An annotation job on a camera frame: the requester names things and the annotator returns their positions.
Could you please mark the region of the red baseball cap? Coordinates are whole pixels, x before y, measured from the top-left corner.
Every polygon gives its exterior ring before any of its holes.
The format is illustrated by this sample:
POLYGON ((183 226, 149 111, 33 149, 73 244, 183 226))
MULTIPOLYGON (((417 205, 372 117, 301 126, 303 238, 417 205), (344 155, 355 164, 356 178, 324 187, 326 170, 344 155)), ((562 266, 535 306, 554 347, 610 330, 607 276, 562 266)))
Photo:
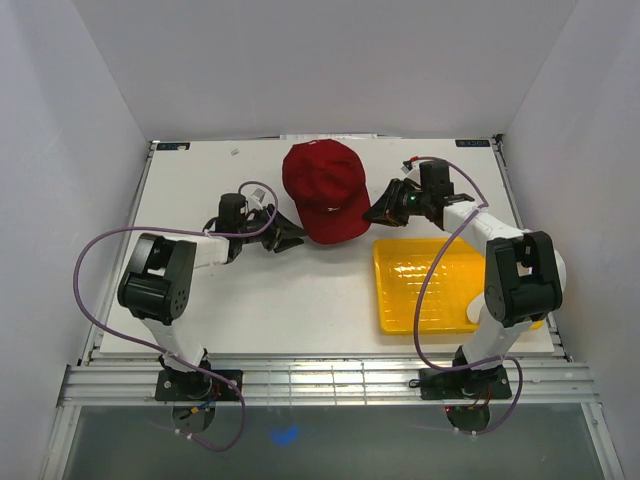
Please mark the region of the red baseball cap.
POLYGON ((333 139, 293 145, 282 163, 282 183, 313 242, 339 244, 369 230, 366 174, 348 146, 333 139))

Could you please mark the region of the white baseball cap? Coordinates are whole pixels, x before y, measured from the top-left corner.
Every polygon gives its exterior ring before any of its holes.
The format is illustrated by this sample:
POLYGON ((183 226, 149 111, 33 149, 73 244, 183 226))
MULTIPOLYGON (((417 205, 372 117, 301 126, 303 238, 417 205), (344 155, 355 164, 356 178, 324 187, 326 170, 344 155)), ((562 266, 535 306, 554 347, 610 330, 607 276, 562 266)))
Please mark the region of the white baseball cap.
POLYGON ((481 320, 481 312, 485 308, 484 294, 477 295, 466 308, 466 317, 472 324, 478 324, 481 320))

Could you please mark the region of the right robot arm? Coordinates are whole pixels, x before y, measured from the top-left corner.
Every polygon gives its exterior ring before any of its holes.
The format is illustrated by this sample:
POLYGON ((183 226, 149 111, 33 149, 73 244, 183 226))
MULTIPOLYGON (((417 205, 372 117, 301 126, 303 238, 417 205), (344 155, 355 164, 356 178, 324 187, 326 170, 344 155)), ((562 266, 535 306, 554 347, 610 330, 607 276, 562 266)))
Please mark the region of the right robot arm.
POLYGON ((456 167, 450 161, 417 156, 403 166, 418 170, 418 180, 392 179, 363 218, 404 227, 411 217, 423 217, 448 233, 420 287, 416 314, 421 312, 430 279, 455 240, 464 240, 482 255, 484 289, 473 302, 477 330, 459 346, 451 366, 425 363, 429 377, 464 397, 474 397, 497 380, 504 362, 515 360, 509 351, 526 328, 560 308, 566 288, 564 261, 547 233, 497 219, 488 213, 489 202, 481 191, 456 192, 450 177, 456 167))

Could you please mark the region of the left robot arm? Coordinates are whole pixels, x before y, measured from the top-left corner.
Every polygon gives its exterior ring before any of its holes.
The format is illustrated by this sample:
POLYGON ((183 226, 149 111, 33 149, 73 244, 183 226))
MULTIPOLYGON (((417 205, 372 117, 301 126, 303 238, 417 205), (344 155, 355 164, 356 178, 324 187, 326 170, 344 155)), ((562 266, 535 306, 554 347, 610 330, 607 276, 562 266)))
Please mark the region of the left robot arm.
POLYGON ((275 205, 251 209, 240 193, 221 197, 218 215, 205 224, 201 236, 139 236, 117 299, 165 351, 160 363, 171 385, 197 400, 210 392, 213 383, 206 370, 210 367, 206 349, 180 319, 187 309, 193 272, 233 262, 246 244, 259 243, 280 253, 303 244, 306 236, 275 205))

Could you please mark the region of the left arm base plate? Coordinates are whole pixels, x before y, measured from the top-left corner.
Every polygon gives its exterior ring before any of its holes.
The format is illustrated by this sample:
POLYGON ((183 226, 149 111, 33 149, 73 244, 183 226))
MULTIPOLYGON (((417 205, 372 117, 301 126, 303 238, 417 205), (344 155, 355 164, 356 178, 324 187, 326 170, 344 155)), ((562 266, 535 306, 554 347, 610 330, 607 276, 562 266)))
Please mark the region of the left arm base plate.
POLYGON ((162 370, 154 394, 162 402, 238 401, 236 391, 226 382, 199 372, 162 370))

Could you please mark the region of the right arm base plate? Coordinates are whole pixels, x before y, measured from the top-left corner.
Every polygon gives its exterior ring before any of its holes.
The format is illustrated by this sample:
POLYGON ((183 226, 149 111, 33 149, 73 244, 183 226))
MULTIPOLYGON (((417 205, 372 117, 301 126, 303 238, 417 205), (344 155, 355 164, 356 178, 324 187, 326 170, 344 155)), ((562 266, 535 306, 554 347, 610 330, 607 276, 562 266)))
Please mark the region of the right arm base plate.
POLYGON ((420 369, 418 377, 409 381, 409 387, 418 389, 422 400, 506 400, 512 396, 507 373, 502 366, 451 373, 420 369))

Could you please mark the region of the aluminium frame rail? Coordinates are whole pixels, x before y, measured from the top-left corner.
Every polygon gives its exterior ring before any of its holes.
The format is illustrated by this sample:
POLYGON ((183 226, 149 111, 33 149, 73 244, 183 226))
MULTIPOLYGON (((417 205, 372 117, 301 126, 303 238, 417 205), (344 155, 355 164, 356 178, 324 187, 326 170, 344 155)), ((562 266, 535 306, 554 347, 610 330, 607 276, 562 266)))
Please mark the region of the aluminium frame rail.
POLYGON ((442 401, 409 383, 447 365, 460 337, 383 334, 372 263, 385 237, 436 237, 414 218, 335 247, 280 255, 248 247, 200 270, 181 324, 216 369, 243 372, 242 402, 213 422, 172 421, 157 402, 155 354, 94 335, 69 369, 49 479, 620 479, 623 471, 585 364, 547 328, 514 347, 515 408, 490 403, 487 434, 456 431, 442 401))

